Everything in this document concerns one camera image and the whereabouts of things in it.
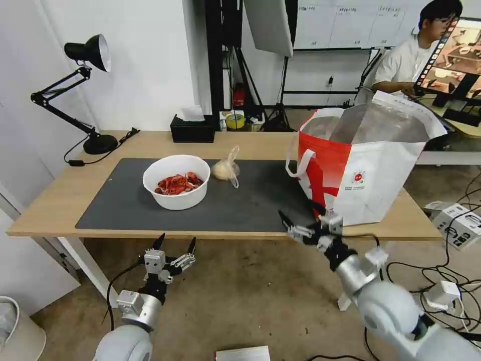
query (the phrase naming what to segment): man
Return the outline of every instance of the man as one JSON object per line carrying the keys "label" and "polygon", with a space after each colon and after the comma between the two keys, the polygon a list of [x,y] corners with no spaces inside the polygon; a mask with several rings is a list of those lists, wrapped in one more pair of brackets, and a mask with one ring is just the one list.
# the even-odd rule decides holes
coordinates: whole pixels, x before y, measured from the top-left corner
{"label": "man", "polygon": [[433,0],[421,11],[419,34],[394,48],[381,61],[371,90],[414,94],[414,82],[454,18],[462,13],[459,0]]}

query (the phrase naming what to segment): gray desk mat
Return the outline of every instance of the gray desk mat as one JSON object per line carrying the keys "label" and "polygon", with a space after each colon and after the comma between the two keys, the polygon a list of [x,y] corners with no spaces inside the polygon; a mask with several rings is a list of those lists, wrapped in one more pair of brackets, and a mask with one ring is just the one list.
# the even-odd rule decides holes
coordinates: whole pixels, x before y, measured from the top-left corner
{"label": "gray desk mat", "polygon": [[[211,176],[207,195],[195,207],[169,211],[157,204],[142,184],[156,159],[124,158],[105,181],[78,229],[285,232],[278,209],[296,224],[314,221],[312,208],[285,161],[237,160],[240,187]],[[206,160],[213,165],[217,160]]]}

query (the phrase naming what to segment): computer monitor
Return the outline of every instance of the computer monitor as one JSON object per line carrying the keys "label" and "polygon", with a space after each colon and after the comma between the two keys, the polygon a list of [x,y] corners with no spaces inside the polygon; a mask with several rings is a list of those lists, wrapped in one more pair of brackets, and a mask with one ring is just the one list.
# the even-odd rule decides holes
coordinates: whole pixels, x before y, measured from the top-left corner
{"label": "computer monitor", "polygon": [[415,87],[481,105],[481,19],[454,20],[421,72]]}

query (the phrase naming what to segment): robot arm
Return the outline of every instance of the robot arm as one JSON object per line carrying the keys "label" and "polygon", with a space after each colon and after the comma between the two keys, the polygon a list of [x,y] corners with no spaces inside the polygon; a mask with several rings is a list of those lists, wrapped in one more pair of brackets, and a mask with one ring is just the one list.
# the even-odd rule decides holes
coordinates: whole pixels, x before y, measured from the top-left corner
{"label": "robot arm", "polygon": [[380,247],[359,256],[343,243],[342,218],[326,215],[323,207],[314,206],[322,217],[308,227],[294,225],[282,211],[279,215],[291,238],[315,246],[328,258],[345,294],[372,333],[393,345],[404,361],[481,360],[481,353],[471,343],[434,323],[406,289],[377,279],[387,260]]}
{"label": "robot arm", "polygon": [[122,325],[102,338],[93,361],[150,361],[149,333],[157,324],[167,286],[195,262],[195,238],[187,253],[178,258],[168,257],[160,250],[164,238],[165,233],[145,251],[140,262],[146,269],[145,285],[137,292],[120,292],[117,303],[122,312]]}

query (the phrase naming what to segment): red and white shopping bag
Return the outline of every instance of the red and white shopping bag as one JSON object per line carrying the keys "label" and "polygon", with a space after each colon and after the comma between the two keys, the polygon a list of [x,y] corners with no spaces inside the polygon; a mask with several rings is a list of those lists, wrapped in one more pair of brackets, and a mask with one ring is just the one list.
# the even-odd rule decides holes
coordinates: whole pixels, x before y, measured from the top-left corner
{"label": "red and white shopping bag", "polygon": [[[286,159],[287,173],[299,180],[306,196],[340,214],[345,226],[380,222],[426,142],[446,134],[420,105],[381,92],[373,104],[317,110],[298,133],[295,173],[288,165],[296,138]],[[389,140],[363,142],[373,136]]]}

